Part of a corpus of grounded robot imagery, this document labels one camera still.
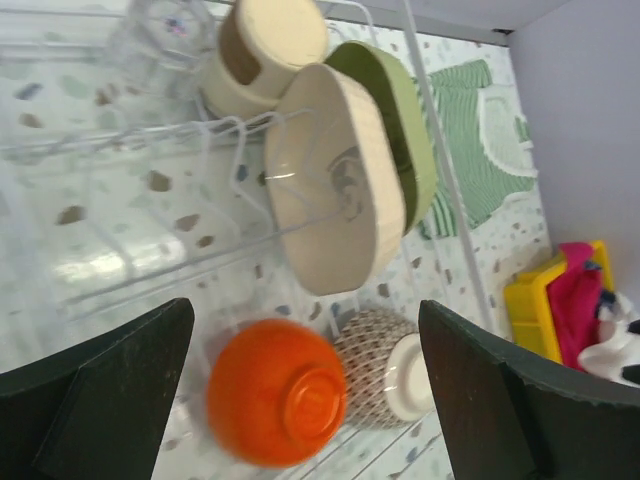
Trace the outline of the patterned round bowl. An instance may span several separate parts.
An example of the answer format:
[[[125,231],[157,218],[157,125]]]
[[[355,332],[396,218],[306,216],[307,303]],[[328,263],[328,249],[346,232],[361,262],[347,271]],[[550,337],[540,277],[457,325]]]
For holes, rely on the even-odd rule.
[[[353,315],[334,348],[348,387],[346,422],[392,429],[435,409],[417,323],[385,308]]]

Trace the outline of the clear glass cup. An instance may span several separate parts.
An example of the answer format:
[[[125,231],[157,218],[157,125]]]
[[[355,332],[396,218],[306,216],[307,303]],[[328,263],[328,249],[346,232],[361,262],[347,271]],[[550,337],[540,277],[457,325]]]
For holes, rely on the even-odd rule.
[[[215,33],[203,1],[131,1],[108,37],[105,56],[139,90],[190,98],[214,51]]]

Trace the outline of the cream steel-lined cup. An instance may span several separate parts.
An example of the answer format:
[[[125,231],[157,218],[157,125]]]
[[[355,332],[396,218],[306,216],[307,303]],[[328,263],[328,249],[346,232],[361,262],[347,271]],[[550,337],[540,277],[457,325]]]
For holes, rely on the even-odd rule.
[[[297,72],[324,60],[328,42],[314,1],[236,1],[203,69],[205,106],[218,117],[244,120],[274,110]]]

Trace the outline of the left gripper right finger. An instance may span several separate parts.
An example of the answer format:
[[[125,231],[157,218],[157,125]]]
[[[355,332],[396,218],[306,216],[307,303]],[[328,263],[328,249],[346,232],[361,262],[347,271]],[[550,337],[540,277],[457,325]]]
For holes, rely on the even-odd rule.
[[[433,300],[419,334],[457,479],[636,479],[639,391],[547,360]]]

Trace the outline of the white wire dish rack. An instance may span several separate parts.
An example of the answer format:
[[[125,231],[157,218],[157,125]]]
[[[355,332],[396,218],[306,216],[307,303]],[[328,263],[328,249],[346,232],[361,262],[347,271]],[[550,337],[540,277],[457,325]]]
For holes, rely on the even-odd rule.
[[[334,337],[357,310],[413,317],[458,307],[465,248],[428,215],[360,289],[318,297],[283,252],[293,226],[269,205],[264,130],[210,118],[199,98],[139,90],[104,55],[122,1],[1,5],[1,367],[106,332],[165,301],[196,323],[157,479],[449,479],[438,418],[344,426],[307,463],[263,469],[222,451],[204,418],[210,367],[250,321],[295,320]]]

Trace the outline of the cream square panda plate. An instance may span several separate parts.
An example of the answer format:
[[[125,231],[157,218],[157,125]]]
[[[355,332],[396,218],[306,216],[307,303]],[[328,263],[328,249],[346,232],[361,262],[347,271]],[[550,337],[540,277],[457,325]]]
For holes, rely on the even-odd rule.
[[[325,64],[294,78],[267,128],[266,186],[299,284],[353,291],[399,250],[406,213],[379,109]]]

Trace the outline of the orange round bowl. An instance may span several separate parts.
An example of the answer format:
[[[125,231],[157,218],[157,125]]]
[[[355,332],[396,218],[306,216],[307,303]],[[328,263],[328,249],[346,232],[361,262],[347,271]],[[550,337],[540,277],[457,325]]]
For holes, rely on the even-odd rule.
[[[208,382],[207,423],[229,454],[286,468],[329,443],[347,403],[333,346],[296,322],[269,318],[241,330],[219,354]]]

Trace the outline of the green square panda plate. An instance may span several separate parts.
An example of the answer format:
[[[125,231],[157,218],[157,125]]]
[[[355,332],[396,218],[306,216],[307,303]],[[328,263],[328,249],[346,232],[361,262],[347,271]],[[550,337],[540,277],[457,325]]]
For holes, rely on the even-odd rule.
[[[360,41],[340,44],[325,63],[374,99],[404,194],[405,230],[411,231],[426,216],[437,189],[431,141],[412,76],[395,56]]]

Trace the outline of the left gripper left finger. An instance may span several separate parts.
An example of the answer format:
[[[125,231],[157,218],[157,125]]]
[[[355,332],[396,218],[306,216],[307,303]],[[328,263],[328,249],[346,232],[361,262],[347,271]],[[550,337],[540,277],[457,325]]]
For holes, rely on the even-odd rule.
[[[150,478],[193,326],[176,298],[2,374],[2,478]]]

